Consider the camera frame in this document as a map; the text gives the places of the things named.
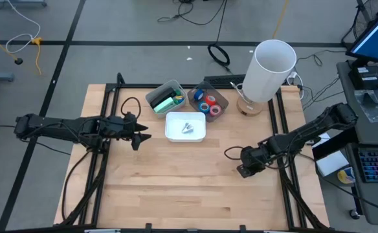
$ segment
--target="white bowl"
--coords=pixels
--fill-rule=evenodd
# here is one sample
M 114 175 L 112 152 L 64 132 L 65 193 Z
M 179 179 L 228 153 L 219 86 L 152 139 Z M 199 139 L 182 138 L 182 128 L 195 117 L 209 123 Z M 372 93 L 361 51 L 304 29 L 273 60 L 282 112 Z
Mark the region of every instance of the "white bowl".
M 182 133 L 186 123 L 194 127 L 192 132 Z M 164 134 L 171 142 L 202 142 L 206 136 L 205 114 L 169 112 L 166 115 Z

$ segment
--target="keyboard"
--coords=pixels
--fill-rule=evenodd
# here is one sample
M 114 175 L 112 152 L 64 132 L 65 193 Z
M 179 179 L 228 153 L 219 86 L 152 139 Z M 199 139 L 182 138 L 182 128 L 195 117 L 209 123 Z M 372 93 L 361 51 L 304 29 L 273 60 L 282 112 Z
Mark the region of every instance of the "keyboard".
M 230 82 L 237 85 L 239 83 L 243 83 L 244 78 L 245 78 L 245 74 L 240 74 L 240 75 L 228 75 L 228 76 L 206 76 L 203 80 L 207 81 L 212 86 L 227 85 L 230 87 L 231 86 Z
M 378 148 L 357 148 L 359 167 L 365 183 L 378 183 Z

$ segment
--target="blue tape roll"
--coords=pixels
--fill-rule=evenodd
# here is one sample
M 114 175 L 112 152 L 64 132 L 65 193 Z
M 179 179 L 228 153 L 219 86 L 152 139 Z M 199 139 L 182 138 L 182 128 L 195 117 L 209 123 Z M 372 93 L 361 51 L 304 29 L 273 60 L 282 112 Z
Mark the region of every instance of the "blue tape roll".
M 203 97 L 203 91 L 197 90 L 196 93 L 195 93 L 195 96 L 194 96 L 195 100 L 199 101 L 199 100 L 202 99 L 202 97 Z
M 205 101 L 202 101 L 201 103 L 199 103 L 199 110 L 202 112 L 202 113 L 209 113 L 209 105 L 207 103 L 205 103 Z

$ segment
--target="white paper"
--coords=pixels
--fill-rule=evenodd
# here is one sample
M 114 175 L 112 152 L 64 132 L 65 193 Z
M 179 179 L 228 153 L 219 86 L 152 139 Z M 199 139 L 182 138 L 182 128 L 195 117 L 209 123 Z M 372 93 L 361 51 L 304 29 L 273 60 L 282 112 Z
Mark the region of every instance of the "white paper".
M 327 133 L 323 133 L 320 135 L 321 141 L 314 144 L 313 148 L 327 142 L 330 137 Z M 340 151 L 336 151 L 323 159 L 319 159 L 316 161 L 318 170 L 320 171 L 323 177 L 341 169 L 344 166 L 347 166 L 349 162 L 344 157 L 344 155 Z

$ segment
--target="tape roll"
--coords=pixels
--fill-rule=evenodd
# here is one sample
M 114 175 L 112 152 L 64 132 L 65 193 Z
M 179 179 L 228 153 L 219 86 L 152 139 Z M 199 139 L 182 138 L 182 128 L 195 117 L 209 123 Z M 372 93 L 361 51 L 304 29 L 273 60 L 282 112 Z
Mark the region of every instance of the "tape roll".
M 202 97 L 203 97 L 203 91 L 197 90 L 196 93 L 195 93 L 195 96 L 194 96 L 195 100 L 200 101 L 202 99 Z
M 221 111 L 222 111 L 221 106 L 213 105 L 212 107 L 210 107 L 209 113 L 210 113 L 211 116 L 214 117 L 214 116 L 220 114 Z
M 202 101 L 200 104 L 199 104 L 199 110 L 202 112 L 202 113 L 209 113 L 209 105 L 207 103 L 205 103 L 205 101 Z
M 215 105 L 216 104 L 216 99 L 215 97 L 211 96 L 210 94 L 208 94 L 205 98 L 205 102 L 207 104 L 209 104 L 209 106 L 212 106 L 212 105 Z

